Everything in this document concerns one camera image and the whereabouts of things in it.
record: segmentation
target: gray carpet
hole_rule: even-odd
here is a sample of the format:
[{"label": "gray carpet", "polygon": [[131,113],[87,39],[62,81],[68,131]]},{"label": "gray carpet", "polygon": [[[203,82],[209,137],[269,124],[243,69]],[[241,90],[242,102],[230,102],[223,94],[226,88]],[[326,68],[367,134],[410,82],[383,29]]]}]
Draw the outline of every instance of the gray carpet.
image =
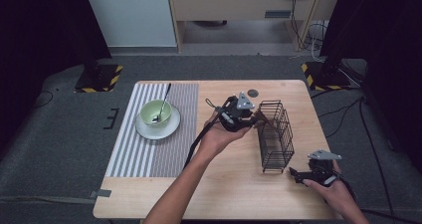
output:
[{"label": "gray carpet", "polygon": [[[122,73],[110,93],[75,94],[83,67],[50,76],[7,156],[0,163],[0,196],[59,196],[88,199],[101,186],[133,84],[148,80],[305,80],[301,64],[310,57],[115,57]],[[349,106],[362,91],[339,91],[313,99],[323,114]],[[113,129],[110,109],[119,109]],[[367,104],[362,111],[382,166],[396,216],[422,220],[422,175],[403,153],[391,151]],[[325,135],[333,133],[343,112],[320,118]],[[361,208],[389,213],[374,153],[363,128],[359,103],[345,115],[338,132],[327,139],[343,156],[342,171]],[[0,223],[107,223],[96,219],[93,204],[0,202]],[[394,223],[367,215],[372,223]],[[137,220],[113,220],[138,223]],[[341,223],[312,222],[306,223]]]}]

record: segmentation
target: bowl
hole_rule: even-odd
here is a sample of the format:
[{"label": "bowl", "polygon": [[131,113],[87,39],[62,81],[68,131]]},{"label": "bowl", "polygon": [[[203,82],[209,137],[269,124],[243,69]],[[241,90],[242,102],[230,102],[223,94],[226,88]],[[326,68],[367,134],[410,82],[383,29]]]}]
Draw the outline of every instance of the bowl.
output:
[{"label": "bowl", "polygon": [[171,117],[171,104],[169,102],[165,102],[158,122],[152,122],[159,115],[163,102],[164,100],[150,101],[140,109],[139,116],[146,125],[150,127],[165,127],[168,123]]}]

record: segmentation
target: table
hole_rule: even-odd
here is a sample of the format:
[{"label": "table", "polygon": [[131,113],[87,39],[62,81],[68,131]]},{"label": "table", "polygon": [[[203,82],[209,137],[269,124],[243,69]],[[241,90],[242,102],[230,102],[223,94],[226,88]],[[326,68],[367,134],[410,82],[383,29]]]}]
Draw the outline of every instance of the table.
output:
[{"label": "table", "polygon": [[[139,82],[166,84],[165,81]],[[281,100],[293,132],[295,154],[288,166],[309,170],[307,155],[318,148],[329,150],[315,108],[302,81],[172,81],[172,84],[197,84],[196,134],[213,111],[205,99],[221,106],[228,97],[250,89],[259,92],[249,98]],[[98,218],[143,219],[175,177],[105,176],[94,207]],[[251,129],[242,139],[231,143],[209,165],[194,193],[184,219],[225,220],[306,220],[339,219],[322,197],[304,185],[296,184],[289,172],[266,171],[261,167],[258,135]]]}]

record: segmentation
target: metal spoon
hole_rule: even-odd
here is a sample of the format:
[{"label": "metal spoon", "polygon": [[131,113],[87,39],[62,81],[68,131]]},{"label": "metal spoon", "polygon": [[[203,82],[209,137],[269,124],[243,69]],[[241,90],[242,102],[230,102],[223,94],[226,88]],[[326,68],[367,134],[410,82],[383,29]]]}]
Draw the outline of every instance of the metal spoon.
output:
[{"label": "metal spoon", "polygon": [[165,92],[164,101],[162,102],[161,109],[159,110],[159,114],[155,118],[152,119],[152,123],[158,123],[159,122],[159,120],[161,118],[162,109],[164,108],[165,101],[167,100],[167,95],[168,95],[168,92],[170,91],[170,88],[171,88],[171,83],[168,84],[167,91]]}]

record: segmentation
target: plate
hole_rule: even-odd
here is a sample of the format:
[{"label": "plate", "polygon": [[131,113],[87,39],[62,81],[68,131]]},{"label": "plate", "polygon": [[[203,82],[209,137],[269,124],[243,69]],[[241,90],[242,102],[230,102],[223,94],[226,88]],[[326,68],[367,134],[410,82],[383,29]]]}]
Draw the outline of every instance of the plate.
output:
[{"label": "plate", "polygon": [[174,133],[180,124],[180,112],[179,110],[171,106],[171,118],[168,121],[168,124],[163,127],[150,127],[146,125],[139,114],[136,116],[135,127],[136,131],[143,137],[148,139],[162,139],[167,136],[170,136]]}]

